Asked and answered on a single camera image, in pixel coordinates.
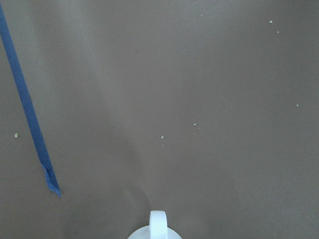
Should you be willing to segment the brown paper table cover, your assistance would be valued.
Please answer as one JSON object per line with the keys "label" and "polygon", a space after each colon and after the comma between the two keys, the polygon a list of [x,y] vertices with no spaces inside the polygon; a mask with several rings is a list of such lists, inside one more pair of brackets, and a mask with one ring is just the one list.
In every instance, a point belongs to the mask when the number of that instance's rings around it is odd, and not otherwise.
{"label": "brown paper table cover", "polygon": [[61,197],[0,51],[0,236],[319,236],[316,0],[3,0]]}

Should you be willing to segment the white plastic cup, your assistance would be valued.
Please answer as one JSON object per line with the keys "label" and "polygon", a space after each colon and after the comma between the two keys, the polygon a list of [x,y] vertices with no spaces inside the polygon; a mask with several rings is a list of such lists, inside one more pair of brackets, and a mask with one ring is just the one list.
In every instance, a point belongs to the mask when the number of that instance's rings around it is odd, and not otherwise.
{"label": "white plastic cup", "polygon": [[181,236],[167,226],[165,211],[151,211],[149,225],[134,231],[128,239],[181,239]]}

